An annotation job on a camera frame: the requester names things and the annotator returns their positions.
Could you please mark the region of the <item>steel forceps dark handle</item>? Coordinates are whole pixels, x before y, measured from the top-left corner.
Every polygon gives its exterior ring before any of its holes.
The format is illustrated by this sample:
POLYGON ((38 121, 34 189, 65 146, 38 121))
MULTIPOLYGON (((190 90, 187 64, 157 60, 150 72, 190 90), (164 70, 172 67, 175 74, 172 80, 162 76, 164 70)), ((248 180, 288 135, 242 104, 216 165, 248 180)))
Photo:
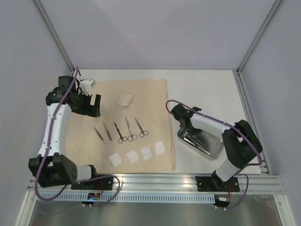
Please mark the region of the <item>steel forceps dark handle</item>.
POLYGON ((103 126, 104 126, 104 129, 105 129, 105 131, 106 131, 106 134, 107 134, 109 140, 112 141, 110 132, 109 132, 109 130, 108 130, 108 128, 107 128, 107 126, 106 126, 106 124, 105 124, 104 122, 103 122, 103 126))

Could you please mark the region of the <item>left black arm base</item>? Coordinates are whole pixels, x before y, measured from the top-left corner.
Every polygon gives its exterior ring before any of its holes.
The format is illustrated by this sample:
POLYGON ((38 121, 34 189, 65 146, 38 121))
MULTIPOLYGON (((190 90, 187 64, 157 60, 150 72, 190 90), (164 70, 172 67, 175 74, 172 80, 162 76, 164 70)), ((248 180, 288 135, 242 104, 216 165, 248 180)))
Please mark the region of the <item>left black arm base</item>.
POLYGON ((71 190, 104 190, 111 191, 113 185, 113 177, 106 177, 94 181, 76 183, 71 185, 71 190))

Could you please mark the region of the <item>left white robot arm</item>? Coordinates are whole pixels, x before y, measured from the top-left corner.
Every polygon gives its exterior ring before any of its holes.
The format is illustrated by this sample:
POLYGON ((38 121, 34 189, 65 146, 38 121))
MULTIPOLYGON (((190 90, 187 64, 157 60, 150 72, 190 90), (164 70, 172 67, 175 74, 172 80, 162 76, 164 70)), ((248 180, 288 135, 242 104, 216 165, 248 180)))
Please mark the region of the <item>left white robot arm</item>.
POLYGON ((45 187, 65 186, 82 181, 89 189, 98 185, 93 165, 77 166, 65 155, 68 121, 72 113, 97 118, 100 116, 101 95, 91 104, 93 79, 60 76, 58 86, 46 96, 47 125, 37 157, 30 158, 28 167, 38 184, 45 187))

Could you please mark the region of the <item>steel tweezers pair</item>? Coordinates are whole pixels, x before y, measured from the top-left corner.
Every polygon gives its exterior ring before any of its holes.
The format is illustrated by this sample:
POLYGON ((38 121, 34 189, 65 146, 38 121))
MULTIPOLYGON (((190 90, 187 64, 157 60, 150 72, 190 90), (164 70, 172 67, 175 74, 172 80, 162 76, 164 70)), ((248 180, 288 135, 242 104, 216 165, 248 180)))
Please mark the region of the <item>steel tweezers pair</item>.
POLYGON ((195 137, 190 137, 189 135, 185 135, 183 137, 184 141, 188 143, 190 146, 196 148, 196 149, 205 149, 206 147, 202 144, 201 141, 196 139, 195 137))

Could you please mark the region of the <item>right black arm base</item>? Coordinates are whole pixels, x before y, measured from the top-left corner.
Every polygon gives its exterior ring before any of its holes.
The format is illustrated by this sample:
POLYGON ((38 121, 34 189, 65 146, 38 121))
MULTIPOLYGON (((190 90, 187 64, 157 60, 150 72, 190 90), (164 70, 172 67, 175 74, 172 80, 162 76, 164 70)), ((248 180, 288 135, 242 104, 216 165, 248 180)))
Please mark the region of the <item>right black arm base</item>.
POLYGON ((239 192, 240 187, 237 177, 222 181, 218 177, 195 176, 198 192, 239 192))

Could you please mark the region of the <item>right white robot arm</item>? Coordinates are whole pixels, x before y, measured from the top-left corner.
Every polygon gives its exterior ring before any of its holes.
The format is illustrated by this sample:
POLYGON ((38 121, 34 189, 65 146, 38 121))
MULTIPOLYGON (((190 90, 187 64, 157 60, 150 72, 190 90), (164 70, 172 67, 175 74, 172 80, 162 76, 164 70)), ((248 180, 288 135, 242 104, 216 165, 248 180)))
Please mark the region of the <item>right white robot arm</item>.
POLYGON ((262 145, 245 120, 227 122, 206 114, 202 109, 178 104, 171 115, 179 122, 178 138, 210 160, 217 159, 222 150, 226 159, 209 177, 196 180, 205 190, 224 190, 237 182, 235 175, 254 158, 260 158, 262 145))

